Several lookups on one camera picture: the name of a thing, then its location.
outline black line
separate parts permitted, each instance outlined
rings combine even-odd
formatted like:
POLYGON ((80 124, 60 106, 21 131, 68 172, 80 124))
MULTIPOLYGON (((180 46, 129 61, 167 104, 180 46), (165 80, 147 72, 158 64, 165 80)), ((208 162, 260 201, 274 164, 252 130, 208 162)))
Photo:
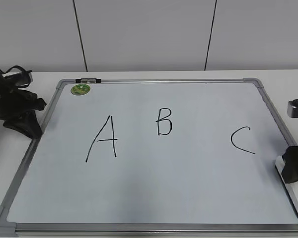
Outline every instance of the black line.
POLYGON ((108 118, 107 118, 105 124, 103 125, 103 127, 101 128, 101 130, 98 132, 98 134, 97 134, 96 137, 94 138, 92 144, 90 145, 90 148, 89 148, 89 151, 88 151, 88 154, 87 154, 87 157, 86 157, 85 162, 88 161, 88 157, 89 157, 89 154, 90 154, 90 150, 91 150, 91 148, 92 148, 92 146, 93 146, 95 140, 97 139, 97 137, 99 136, 99 134, 101 133, 101 131, 104 129, 105 125, 108 123, 109 118, 110 118, 110 116, 108 116, 108 118))
POLYGON ((215 18, 215 11, 217 9, 217 3, 218 0, 215 0, 215 4, 214 4, 214 12, 213 12, 213 18, 212 18, 212 24, 211 24, 211 31, 210 31, 210 37, 209 37, 209 44, 208 44, 208 51, 207 51, 207 57, 205 59, 205 65, 204 65, 204 71, 207 68, 207 63, 208 63, 208 57, 209 57, 209 50, 210 50, 210 44, 211 44, 211 37, 212 37, 212 31, 213 31, 213 24, 214 24, 214 18, 215 18))
POLYGON ((80 41, 80 47, 81 47, 81 51, 82 51, 82 53, 83 53, 83 59, 84 59, 84 64, 85 64, 85 70, 86 70, 86 72, 88 72, 88 69, 87 69, 87 63, 86 63, 86 57, 85 57, 85 51, 84 51, 84 46, 83 46, 83 40, 81 39, 80 27, 79 27, 79 22, 78 22, 78 17, 77 17, 77 10, 76 10, 76 5, 75 5, 75 0, 73 0, 73 7, 74 7, 75 18, 76 18, 76 24, 77 24, 77 29, 78 29, 78 35, 79 35, 79 41, 80 41))
POLYGON ((157 126, 158 126, 158 135, 160 135, 160 126, 159 126, 160 113, 161 113, 161 109, 159 109, 158 120, 155 121, 157 122, 157 126))
POLYGON ((115 157, 117 157, 117 155, 116 155, 116 149, 115 149, 115 133, 114 133, 113 116, 111 116, 110 120, 111 120, 111 128, 113 130, 113 148, 114 148, 114 154, 115 154, 115 157))
POLYGON ((105 140, 98 140, 98 141, 109 141, 109 140, 118 140, 118 139, 105 139, 105 140))
POLYGON ((244 150, 244 149, 242 149, 242 148, 236 146, 236 145, 234 144, 234 142, 233 142, 233 136, 235 135, 235 133, 237 133, 239 130, 242 130, 242 129, 244 129, 244 128, 248 128, 248 130, 250 130, 250 127, 249 127, 249 126, 243 126, 242 128, 240 128, 240 129, 236 130, 235 132, 233 132, 233 134, 230 136, 230 141, 232 142, 233 146, 235 146, 237 149, 242 150, 242 151, 245 151, 245 152, 248 152, 248 153, 251 153, 251 154, 253 154, 253 155, 256 155, 256 154, 253 153, 253 152, 250 152, 250 151, 248 151, 248 150, 244 150))
POLYGON ((158 135, 169 135, 169 134, 171 133, 171 131, 172 131, 172 121, 169 120, 169 119, 166 119, 166 118, 168 118, 169 116, 171 116, 171 114, 172 114, 172 111, 171 111, 170 108, 160 108, 160 109, 159 109, 158 120, 155 121, 155 122, 157 122, 157 125, 158 125, 158 135), (163 110, 163 109, 167 109, 167 110, 169 110, 170 114, 167 115, 167 116, 165 116, 165 117, 163 117, 163 118, 160 118, 160 113, 161 113, 161 110, 163 110), (163 121, 163 120, 167 120, 167 121, 170 123, 170 130, 169 130, 169 132, 168 132, 167 134, 160 133, 159 122, 160 122, 160 121, 163 121))

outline aluminum whiteboard frame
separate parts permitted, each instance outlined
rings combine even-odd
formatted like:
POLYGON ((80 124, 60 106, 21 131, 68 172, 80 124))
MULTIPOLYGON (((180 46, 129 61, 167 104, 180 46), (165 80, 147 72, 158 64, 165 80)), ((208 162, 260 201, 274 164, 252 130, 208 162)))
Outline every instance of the aluminum whiteboard frame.
MULTIPOLYGON (((257 78, 215 80, 102 80, 108 83, 252 83, 267 105, 277 126, 289 146, 296 142, 286 128, 274 105, 267 96, 263 84, 257 78)), ((41 123, 45 130, 62 90, 67 84, 76 84, 75 79, 63 79, 49 103, 41 123)), ((114 223, 16 223, 8 222, 7 216, 23 177, 34 156, 40 139, 33 139, 13 178, 0 206, 0 237, 66 235, 66 236, 298 236, 298 224, 114 224, 114 223)))

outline white table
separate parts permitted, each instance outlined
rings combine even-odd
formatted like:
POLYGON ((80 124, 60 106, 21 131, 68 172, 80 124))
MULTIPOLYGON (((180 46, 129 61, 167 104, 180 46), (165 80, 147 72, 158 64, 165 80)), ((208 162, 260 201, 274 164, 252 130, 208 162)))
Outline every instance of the white table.
MULTIPOLYGON (((298 70, 161 71, 161 72, 44 72, 33 73, 28 90, 47 103, 63 78, 101 79, 237 79, 255 77, 264 88, 298 144, 298 119, 287 115, 289 100, 298 99, 298 70)), ((44 112, 38 112, 40 121, 44 112)), ((0 204, 30 143, 30 139, 2 126, 0 121, 0 204)))

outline gray plastic corner cap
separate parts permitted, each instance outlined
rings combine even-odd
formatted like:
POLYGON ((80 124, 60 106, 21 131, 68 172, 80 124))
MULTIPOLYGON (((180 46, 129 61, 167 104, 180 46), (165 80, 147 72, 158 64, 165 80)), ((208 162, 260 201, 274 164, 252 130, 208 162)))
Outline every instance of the gray plastic corner cap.
POLYGON ((258 78, 243 78, 246 83, 253 83, 257 88, 263 88, 264 85, 258 78))
POLYGON ((0 206, 0 237, 17 237, 15 233, 16 223, 6 220, 9 210, 0 206))

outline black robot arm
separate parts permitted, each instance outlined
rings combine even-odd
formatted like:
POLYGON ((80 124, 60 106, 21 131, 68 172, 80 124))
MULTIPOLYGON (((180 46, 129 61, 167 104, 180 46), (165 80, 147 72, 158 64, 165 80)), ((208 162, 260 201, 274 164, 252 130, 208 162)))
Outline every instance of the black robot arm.
POLYGON ((35 110, 43 110, 46 103, 37 94, 22 90, 32 82, 31 71, 13 66, 8 71, 0 69, 0 120, 3 126, 16 130, 29 138, 39 138, 42 129, 35 116, 35 110), (3 74, 16 68, 20 73, 9 76, 3 74))

